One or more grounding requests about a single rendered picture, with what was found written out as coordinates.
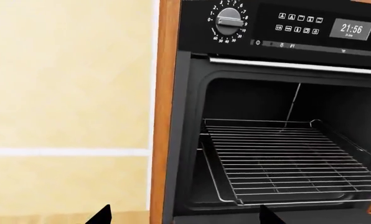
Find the grey oven clock display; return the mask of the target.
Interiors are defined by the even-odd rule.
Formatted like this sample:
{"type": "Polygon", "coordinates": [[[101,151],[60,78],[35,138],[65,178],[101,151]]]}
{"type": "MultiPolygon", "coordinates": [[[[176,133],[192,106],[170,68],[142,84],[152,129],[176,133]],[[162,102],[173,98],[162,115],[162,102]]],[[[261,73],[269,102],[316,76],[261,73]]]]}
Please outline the grey oven clock display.
{"type": "Polygon", "coordinates": [[[371,22],[335,19],[329,37],[366,41],[371,33],[371,22]]]}

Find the black built-in oven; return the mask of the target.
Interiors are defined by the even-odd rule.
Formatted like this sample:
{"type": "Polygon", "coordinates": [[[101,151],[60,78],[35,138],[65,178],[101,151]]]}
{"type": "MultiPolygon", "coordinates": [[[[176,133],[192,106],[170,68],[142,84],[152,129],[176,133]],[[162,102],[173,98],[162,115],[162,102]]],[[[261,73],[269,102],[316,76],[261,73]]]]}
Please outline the black built-in oven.
{"type": "MultiPolygon", "coordinates": [[[[371,22],[371,4],[352,0],[182,0],[162,224],[177,216],[258,213],[218,199],[199,134],[203,119],[318,119],[371,153],[371,75],[210,63],[210,57],[371,70],[368,40],[329,37],[335,19],[371,22]],[[244,25],[218,32],[222,9],[244,25]]],[[[368,212],[371,202],[272,207],[277,212],[368,212]]]]}

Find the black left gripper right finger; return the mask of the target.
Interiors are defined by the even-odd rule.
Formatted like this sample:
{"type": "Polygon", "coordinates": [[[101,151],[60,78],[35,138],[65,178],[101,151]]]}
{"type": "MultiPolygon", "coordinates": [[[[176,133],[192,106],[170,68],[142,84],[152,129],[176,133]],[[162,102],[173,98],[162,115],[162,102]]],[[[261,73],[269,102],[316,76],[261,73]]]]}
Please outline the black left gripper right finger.
{"type": "Polygon", "coordinates": [[[286,224],[265,205],[260,205],[259,220],[260,224],[286,224]]]}

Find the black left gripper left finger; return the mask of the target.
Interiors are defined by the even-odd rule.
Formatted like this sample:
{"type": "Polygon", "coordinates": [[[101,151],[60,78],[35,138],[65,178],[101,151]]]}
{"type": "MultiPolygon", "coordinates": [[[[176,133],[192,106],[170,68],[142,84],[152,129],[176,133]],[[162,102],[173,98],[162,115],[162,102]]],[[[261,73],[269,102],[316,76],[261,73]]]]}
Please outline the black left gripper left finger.
{"type": "Polygon", "coordinates": [[[111,224],[111,207],[105,205],[99,212],[94,214],[85,224],[111,224]]]}

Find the black oven timer knob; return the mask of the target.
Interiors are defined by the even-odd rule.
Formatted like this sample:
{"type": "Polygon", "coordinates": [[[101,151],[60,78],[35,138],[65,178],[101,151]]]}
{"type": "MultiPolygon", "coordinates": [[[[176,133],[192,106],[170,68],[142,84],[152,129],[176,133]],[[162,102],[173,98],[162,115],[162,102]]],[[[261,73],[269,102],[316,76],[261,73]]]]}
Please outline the black oven timer knob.
{"type": "Polygon", "coordinates": [[[222,35],[233,35],[244,25],[244,20],[236,9],[227,7],[219,12],[215,25],[222,35]]]}

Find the silver oven trim bar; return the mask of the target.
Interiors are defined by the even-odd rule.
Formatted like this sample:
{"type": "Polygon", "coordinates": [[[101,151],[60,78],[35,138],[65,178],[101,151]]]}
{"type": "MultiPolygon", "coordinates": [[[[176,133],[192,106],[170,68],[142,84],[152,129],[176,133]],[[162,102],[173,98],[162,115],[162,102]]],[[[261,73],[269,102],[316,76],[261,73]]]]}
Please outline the silver oven trim bar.
{"type": "Polygon", "coordinates": [[[251,65],[257,67],[276,67],[276,68],[295,68],[300,70],[320,70],[327,72],[345,72],[345,73],[356,73],[356,74],[370,74],[370,69],[364,68],[348,68],[348,67],[331,67],[324,65],[305,65],[299,63],[279,63],[279,62],[266,62],[266,61],[247,61],[237,59],[225,59],[210,57],[210,63],[225,63],[232,65],[251,65]]]}

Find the black oven door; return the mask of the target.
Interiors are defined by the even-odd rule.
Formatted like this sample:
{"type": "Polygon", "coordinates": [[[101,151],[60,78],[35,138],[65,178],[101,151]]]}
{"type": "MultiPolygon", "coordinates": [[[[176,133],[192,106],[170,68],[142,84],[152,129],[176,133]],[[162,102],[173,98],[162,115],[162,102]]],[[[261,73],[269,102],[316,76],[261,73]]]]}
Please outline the black oven door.
{"type": "MultiPolygon", "coordinates": [[[[371,214],[358,209],[277,212],[285,224],[371,224],[371,214]]],[[[260,224],[258,213],[177,216],[172,224],[260,224]]]]}

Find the wooden oven cabinet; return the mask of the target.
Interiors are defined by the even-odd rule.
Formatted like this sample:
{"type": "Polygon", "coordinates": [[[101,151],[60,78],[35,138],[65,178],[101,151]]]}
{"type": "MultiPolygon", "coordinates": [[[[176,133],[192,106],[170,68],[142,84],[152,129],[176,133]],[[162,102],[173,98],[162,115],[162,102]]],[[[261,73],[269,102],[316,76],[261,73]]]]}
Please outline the wooden oven cabinet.
{"type": "Polygon", "coordinates": [[[181,0],[159,0],[149,224],[162,224],[181,0]]]}

